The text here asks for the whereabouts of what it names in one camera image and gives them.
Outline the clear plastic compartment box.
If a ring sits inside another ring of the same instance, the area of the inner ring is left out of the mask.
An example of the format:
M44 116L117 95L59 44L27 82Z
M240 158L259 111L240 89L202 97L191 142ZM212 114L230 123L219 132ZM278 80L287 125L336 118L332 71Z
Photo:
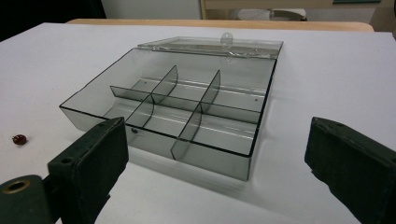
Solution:
M139 44L60 108L82 131L122 117L129 146L246 181L281 48L229 33Z

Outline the wooden table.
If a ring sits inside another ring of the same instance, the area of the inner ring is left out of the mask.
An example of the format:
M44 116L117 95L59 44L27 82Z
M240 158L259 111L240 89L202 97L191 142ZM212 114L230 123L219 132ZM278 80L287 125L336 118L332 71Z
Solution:
M147 25L185 26L232 29L305 30L373 32L374 28L355 21L226 21L226 20L127 20L127 19L74 19L68 24L92 25Z

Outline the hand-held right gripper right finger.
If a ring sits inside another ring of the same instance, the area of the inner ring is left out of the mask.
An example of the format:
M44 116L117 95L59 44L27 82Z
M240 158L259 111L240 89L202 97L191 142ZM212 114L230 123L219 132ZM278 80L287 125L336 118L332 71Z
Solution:
M345 124L311 120L304 161L361 224L396 224L396 152Z

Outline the small red bead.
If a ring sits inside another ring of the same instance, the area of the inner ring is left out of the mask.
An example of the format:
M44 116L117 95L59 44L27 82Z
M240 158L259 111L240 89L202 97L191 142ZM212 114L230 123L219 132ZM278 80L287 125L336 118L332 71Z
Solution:
M23 134L17 134L12 137L12 141L15 145L22 146L27 143L27 138Z

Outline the white paper towel roll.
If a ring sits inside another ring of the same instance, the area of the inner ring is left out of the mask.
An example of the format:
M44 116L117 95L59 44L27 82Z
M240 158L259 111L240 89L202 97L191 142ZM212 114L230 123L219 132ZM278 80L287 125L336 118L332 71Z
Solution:
M274 12L267 9L241 9L237 18L241 21L269 21L274 17Z

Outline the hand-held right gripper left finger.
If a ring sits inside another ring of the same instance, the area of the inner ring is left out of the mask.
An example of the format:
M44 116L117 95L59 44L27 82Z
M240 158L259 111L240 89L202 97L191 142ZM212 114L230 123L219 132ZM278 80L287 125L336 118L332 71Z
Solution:
M124 118L103 121L48 163L63 224L94 224L129 160Z

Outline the white table cover sheet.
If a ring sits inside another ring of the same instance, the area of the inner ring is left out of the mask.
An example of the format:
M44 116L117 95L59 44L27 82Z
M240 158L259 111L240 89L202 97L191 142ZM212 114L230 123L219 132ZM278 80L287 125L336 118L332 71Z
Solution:
M396 150L396 40L387 33L238 29L279 40L250 178L133 150L97 224L359 224L304 161L312 118ZM60 104L129 49L214 28L44 23L0 42L0 184L46 175L79 137ZM15 145L23 134L27 143Z

